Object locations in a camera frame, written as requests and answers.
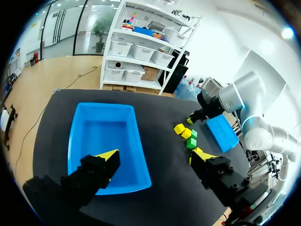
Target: ceiling light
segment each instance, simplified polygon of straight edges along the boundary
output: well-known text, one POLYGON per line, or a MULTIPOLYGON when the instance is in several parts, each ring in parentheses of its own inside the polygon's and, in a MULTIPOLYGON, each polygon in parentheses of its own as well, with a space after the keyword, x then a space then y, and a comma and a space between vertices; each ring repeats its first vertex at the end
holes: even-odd
POLYGON ((284 39, 291 39, 293 37, 293 30, 290 27, 287 27, 282 31, 281 35, 284 39))

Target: white storage bin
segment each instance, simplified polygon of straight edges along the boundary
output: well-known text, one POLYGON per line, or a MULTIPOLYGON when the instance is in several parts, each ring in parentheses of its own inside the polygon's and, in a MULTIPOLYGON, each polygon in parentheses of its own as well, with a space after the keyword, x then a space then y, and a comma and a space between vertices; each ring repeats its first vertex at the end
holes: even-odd
POLYGON ((181 35, 180 33, 170 30, 170 29, 164 29, 163 31, 165 33, 166 40, 177 47, 182 47, 184 45, 184 42, 187 40, 187 38, 184 35, 181 35))
POLYGON ((153 60, 153 62, 155 62, 155 64, 164 67, 167 67, 173 58, 174 58, 173 55, 161 49, 157 49, 157 51, 151 57, 151 59, 153 60))
POLYGON ((122 79, 123 72, 126 70, 126 66, 123 62, 120 67, 116 67, 118 61, 109 60, 107 68, 105 70, 104 78, 109 81, 120 81, 122 79))
POLYGON ((120 38, 112 39, 112 52, 113 56, 126 57, 133 45, 133 42, 120 38))
POLYGON ((124 78, 127 82, 138 83, 144 74, 145 71, 141 65, 126 63, 124 78))
POLYGON ((135 41, 133 56, 136 60, 150 61, 150 58, 155 51, 156 49, 145 43, 135 41))

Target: white shelving unit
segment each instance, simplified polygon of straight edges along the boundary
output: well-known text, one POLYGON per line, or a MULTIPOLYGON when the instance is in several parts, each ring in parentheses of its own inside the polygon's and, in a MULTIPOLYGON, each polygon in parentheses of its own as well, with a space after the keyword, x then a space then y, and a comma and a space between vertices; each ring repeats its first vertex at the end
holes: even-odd
POLYGON ((189 41, 193 37, 195 30, 198 28, 200 21, 201 21, 201 18, 198 20, 198 22, 195 25, 192 25, 187 20, 185 20, 179 16, 168 13, 161 8, 158 8, 151 4, 145 3, 141 0, 122 0, 122 2, 119 5, 119 8, 115 14, 115 17, 113 19, 113 22, 112 22, 112 25, 111 25, 111 28, 110 28, 110 31, 108 34, 107 42, 105 45, 105 50, 104 50, 104 54, 103 54, 103 64, 102 64, 103 66, 102 66, 102 71, 101 71, 101 76, 100 76, 100 89, 103 88, 104 84, 126 85, 126 86, 158 89, 158 90, 160 90, 159 94, 161 95, 165 86, 167 85, 169 79, 173 75, 173 72, 174 72, 175 68, 177 67, 181 57, 183 56, 189 41), (182 27, 187 27, 188 29, 186 29, 186 32, 184 32, 183 34, 185 34, 187 32, 191 32, 191 34, 188 37, 186 44, 183 46, 183 48, 180 48, 180 47, 174 46, 173 44, 171 44, 167 41, 162 41, 162 40, 156 39, 154 37, 151 37, 151 36, 148 36, 145 34, 133 32, 133 31, 121 30, 120 27, 122 25, 122 21, 126 18, 130 19, 130 17, 131 17, 131 15, 129 14, 129 12, 131 10, 137 12, 137 14, 139 14, 139 15, 145 15, 145 17, 149 17, 150 18, 149 22, 152 20, 157 21, 159 23, 164 24, 168 28, 170 28, 170 27, 174 28, 175 31, 179 31, 182 27), (176 59, 172 68, 157 65, 152 60, 150 60, 149 62, 136 60, 132 56, 131 51, 129 52, 127 57, 112 56, 110 47, 111 47, 112 36, 114 36, 114 35, 122 35, 123 37, 126 37, 127 40, 131 40, 131 41, 135 41, 137 39, 147 41, 148 43, 153 43, 154 46, 161 46, 161 47, 165 46, 170 49, 178 50, 180 52, 180 54, 179 54, 178 58, 176 59), (109 80, 105 79, 105 69, 106 69, 106 63, 107 63, 106 61, 107 60, 116 60, 116 61, 120 61, 120 62, 128 62, 128 63, 133 63, 133 64, 154 67, 154 68, 159 69, 158 75, 162 71, 169 72, 169 74, 167 76, 166 73, 164 73, 165 77, 164 77, 164 82, 163 82, 162 86, 159 84, 159 82, 157 80, 158 75, 154 81, 140 80, 138 83, 126 82, 124 79, 122 79, 121 81, 109 81, 109 80))

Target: shelf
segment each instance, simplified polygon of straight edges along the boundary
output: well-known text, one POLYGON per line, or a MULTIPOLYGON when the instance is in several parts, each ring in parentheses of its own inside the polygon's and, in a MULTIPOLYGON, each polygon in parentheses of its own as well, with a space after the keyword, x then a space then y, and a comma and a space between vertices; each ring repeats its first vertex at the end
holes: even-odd
POLYGON ((143 1, 137 1, 137 0, 127 0, 127 7, 135 8, 135 9, 140 9, 145 12, 153 13, 155 15, 158 15, 164 19, 170 20, 173 23, 179 25, 179 26, 185 26, 185 27, 190 27, 191 29, 194 29, 195 27, 190 24, 188 21, 185 21, 184 19, 180 18, 179 16, 176 16, 172 13, 168 13, 167 11, 153 6, 151 4, 148 4, 143 1))
POLYGON ((167 71, 167 72, 171 71, 170 68, 157 65, 152 60, 150 60, 148 62, 147 61, 142 61, 142 60, 136 60, 132 56, 131 52, 128 53, 127 57, 122 57, 122 56, 112 56, 111 55, 111 50, 110 50, 107 57, 106 57, 106 59, 107 60, 116 60, 116 61, 121 61, 121 62, 128 62, 128 63, 138 64, 138 65, 145 65, 145 66, 148 66, 148 67, 158 68, 158 69, 161 69, 161 70, 164 70, 164 71, 167 71))
POLYGON ((104 78, 104 84, 113 84, 113 85, 124 85, 124 86, 135 86, 135 87, 142 87, 142 88, 149 88, 149 89, 159 89, 161 90, 161 86, 158 80, 154 81, 145 81, 140 80, 138 83, 126 82, 124 78, 121 81, 109 81, 104 78))
POLYGON ((176 50, 178 50, 180 52, 182 51, 182 49, 180 47, 174 46, 173 44, 170 44, 167 41, 162 41, 160 39, 156 39, 156 38, 151 37, 151 36, 146 35, 146 34, 141 34, 141 33, 138 33, 138 32, 133 32, 133 31, 128 31, 128 30, 122 30, 122 29, 118 29, 118 28, 114 28, 113 32, 115 32, 115 33, 121 33, 121 34, 128 34, 128 35, 133 35, 133 36, 136 36, 136 37, 144 38, 144 39, 147 39, 147 40, 150 40, 150 41, 157 42, 157 43, 159 43, 161 45, 168 46, 168 47, 170 47, 172 49, 176 49, 176 50))

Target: blue plastic bin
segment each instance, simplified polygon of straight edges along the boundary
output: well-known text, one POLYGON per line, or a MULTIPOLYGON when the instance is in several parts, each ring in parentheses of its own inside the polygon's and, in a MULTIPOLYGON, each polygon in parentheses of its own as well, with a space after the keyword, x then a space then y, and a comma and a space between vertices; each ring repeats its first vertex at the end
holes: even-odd
POLYGON ((154 34, 153 31, 142 28, 142 27, 135 27, 134 32, 138 32, 138 33, 141 33, 141 34, 146 34, 146 35, 149 35, 149 36, 152 36, 154 34))
POLYGON ((139 137, 134 108, 130 105, 79 103, 69 137, 68 175, 87 154, 119 149, 120 167, 106 189, 96 195, 122 194, 151 186, 139 137))
POLYGON ((234 148, 238 144, 238 137, 222 114, 207 120, 206 124, 211 130, 223 153, 234 148))

